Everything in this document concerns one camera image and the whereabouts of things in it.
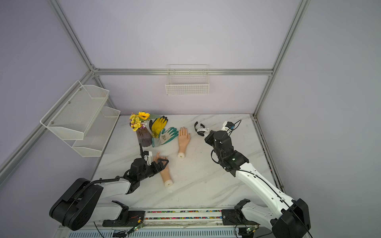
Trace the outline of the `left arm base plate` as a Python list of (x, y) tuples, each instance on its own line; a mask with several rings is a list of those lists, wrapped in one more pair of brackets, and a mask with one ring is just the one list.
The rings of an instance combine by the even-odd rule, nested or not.
[(136, 227), (143, 223), (146, 212), (125, 211), (116, 220), (105, 220), (102, 223), (103, 227)]

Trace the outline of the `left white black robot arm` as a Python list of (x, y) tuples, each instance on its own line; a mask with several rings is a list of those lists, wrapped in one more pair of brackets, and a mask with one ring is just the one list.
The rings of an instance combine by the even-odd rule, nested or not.
[(102, 199), (133, 193), (142, 180), (162, 172), (168, 163), (167, 158), (161, 157), (151, 164), (144, 158), (137, 158), (122, 177), (94, 181), (78, 178), (55, 202), (49, 216), (72, 231), (96, 221), (103, 221), (107, 227), (135, 224), (137, 219), (144, 217), (144, 212), (129, 214), (127, 205), (117, 200), (102, 202)]

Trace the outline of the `fist mannequin hand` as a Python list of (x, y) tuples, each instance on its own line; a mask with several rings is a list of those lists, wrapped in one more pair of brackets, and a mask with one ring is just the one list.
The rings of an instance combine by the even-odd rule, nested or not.
[[(165, 156), (161, 156), (160, 155), (160, 152), (157, 152), (157, 154), (154, 156), (154, 161), (155, 162), (158, 162), (159, 159), (167, 159), (167, 157)], [(172, 181), (172, 178), (170, 176), (170, 171), (169, 171), (169, 166), (167, 165), (166, 168), (164, 170), (162, 170), (160, 172), (161, 174), (161, 177), (163, 179), (163, 182), (164, 182), (164, 186), (166, 188), (170, 187), (171, 185), (173, 185), (173, 181)]]

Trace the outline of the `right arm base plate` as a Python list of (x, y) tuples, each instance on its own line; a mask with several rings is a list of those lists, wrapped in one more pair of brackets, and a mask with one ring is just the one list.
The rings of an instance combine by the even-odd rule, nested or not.
[(224, 226), (229, 225), (258, 225), (258, 223), (247, 220), (241, 211), (235, 209), (222, 209), (222, 223)]

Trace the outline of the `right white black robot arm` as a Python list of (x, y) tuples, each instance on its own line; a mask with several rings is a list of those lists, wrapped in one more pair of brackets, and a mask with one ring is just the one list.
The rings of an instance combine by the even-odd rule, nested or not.
[(247, 157), (234, 149), (228, 128), (210, 131), (204, 141), (212, 146), (217, 164), (245, 183), (266, 205), (262, 207), (248, 199), (242, 200), (237, 204), (239, 215), (271, 230), (276, 238), (311, 235), (307, 203), (300, 198), (294, 200), (264, 178)]

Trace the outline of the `black digital wrist watch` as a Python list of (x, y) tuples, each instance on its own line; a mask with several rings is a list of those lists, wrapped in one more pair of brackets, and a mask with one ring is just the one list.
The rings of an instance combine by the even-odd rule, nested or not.
[(196, 134), (202, 137), (204, 137), (205, 133), (208, 132), (208, 129), (203, 124), (199, 124), (198, 122), (194, 123), (194, 129)]

